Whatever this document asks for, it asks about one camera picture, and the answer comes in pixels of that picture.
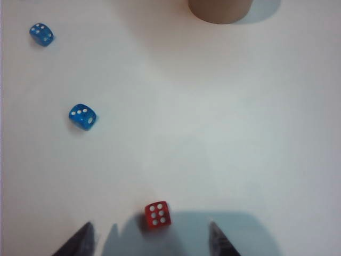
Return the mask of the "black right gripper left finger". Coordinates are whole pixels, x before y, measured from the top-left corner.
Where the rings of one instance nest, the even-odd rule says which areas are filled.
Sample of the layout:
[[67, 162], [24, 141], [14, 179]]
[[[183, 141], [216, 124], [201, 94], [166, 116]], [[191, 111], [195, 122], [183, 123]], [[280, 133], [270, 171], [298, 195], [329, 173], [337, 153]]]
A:
[[92, 256], [95, 251], [95, 232], [91, 222], [85, 223], [53, 256]]

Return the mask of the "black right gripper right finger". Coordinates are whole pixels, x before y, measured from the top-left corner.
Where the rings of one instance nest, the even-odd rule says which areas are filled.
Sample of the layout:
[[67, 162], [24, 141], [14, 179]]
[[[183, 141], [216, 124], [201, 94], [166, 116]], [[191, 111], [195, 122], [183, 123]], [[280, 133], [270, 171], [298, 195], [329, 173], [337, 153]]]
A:
[[209, 251], [212, 256], [240, 256], [215, 222], [209, 224]]

